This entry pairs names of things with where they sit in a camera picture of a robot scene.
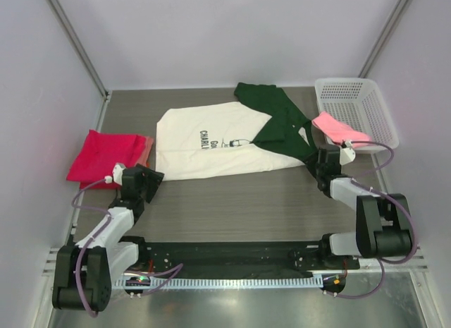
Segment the white and green t shirt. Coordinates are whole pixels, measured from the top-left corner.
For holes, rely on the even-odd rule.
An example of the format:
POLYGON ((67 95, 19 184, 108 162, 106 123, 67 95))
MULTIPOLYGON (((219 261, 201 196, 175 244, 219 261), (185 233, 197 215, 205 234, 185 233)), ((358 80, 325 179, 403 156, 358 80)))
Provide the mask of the white and green t shirt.
POLYGON ((156 125, 156 169, 167 181, 305 165, 318 154, 311 120, 275 85, 238 83, 235 101, 169 109, 156 125))

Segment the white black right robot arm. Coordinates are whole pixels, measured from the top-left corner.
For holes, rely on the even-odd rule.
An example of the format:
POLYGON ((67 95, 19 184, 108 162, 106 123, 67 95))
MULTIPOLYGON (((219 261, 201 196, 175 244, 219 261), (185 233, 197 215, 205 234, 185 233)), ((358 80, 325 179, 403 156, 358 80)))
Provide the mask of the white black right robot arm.
POLYGON ((407 199, 363 186, 342 173, 346 148, 324 145, 306 160, 318 189, 355 213, 355 231, 330 233, 322 238, 317 257, 325 268, 334 268, 343 256, 376 258, 390 264, 410 260, 418 248, 407 199))

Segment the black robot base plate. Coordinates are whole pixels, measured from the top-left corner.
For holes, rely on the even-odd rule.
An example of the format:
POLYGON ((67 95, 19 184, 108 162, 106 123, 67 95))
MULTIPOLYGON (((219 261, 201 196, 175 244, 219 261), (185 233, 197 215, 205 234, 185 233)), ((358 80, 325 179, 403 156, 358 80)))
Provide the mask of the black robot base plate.
POLYGON ((184 272, 195 268, 205 271, 255 271, 264 266, 296 272, 316 270, 358 270, 359 259, 352 255, 333 255, 321 241, 257 242, 146 242, 132 237, 138 244, 137 266, 153 272, 183 264, 184 272))

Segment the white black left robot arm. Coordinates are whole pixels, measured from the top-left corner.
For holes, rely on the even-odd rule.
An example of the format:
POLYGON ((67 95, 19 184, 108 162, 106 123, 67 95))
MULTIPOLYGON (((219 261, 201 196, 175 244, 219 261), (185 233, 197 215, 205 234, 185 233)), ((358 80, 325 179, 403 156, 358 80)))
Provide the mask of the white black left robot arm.
POLYGON ((119 194, 103 209, 104 218, 77 243, 65 245, 56 255, 52 305, 58 310, 84 310, 96 317, 109 304, 112 284, 129 268, 141 271, 150 254, 138 239, 123 240, 136 225, 145 204, 156 195, 164 174, 138 164, 117 163, 111 174, 87 185, 115 183, 119 194))

